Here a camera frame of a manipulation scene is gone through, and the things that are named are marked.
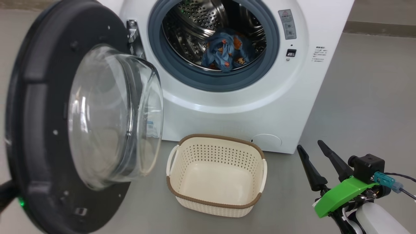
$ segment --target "blue connector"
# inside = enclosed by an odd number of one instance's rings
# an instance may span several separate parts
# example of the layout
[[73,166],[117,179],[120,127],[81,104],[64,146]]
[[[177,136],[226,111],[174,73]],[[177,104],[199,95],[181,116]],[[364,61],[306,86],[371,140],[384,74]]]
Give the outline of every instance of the blue connector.
[[381,172],[374,173],[374,182],[391,188],[395,193],[401,193],[400,189],[403,188],[403,184],[396,182],[395,179]]

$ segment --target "green indicator light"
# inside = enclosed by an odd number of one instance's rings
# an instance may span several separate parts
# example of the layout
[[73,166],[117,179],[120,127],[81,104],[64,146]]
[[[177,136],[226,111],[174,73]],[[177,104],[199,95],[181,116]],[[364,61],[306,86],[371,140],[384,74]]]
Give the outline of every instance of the green indicator light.
[[26,203],[23,200],[23,198],[22,197],[18,197],[18,200],[19,200],[20,207],[24,208]]

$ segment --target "white plastic basket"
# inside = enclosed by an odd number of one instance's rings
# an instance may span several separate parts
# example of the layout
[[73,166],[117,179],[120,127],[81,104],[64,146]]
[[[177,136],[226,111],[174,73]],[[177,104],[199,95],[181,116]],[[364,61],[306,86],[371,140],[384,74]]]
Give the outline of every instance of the white plastic basket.
[[183,138],[166,166],[168,187],[181,205],[226,217],[243,217],[251,211],[266,176],[267,163],[258,146],[207,134]]

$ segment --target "blue garment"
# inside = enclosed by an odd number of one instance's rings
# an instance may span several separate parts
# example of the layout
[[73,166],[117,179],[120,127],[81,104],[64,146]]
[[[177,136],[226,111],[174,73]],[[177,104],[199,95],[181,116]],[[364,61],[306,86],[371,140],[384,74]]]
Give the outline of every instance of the blue garment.
[[201,65],[230,72],[236,67],[250,63],[254,53],[250,40],[232,29],[222,28],[207,38]]

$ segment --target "gray rubber gasket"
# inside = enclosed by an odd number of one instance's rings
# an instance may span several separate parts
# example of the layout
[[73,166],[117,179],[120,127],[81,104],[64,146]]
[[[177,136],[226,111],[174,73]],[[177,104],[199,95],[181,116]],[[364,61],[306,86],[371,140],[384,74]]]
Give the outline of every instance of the gray rubber gasket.
[[180,1],[159,0],[150,14],[148,25],[149,41],[156,58],[177,80],[200,90],[229,92],[255,83],[273,66],[279,51],[279,30],[268,7],[257,0],[235,1],[253,13],[265,30],[267,47],[260,58],[249,66],[230,73],[204,71],[188,64],[172,50],[161,28],[164,16]]

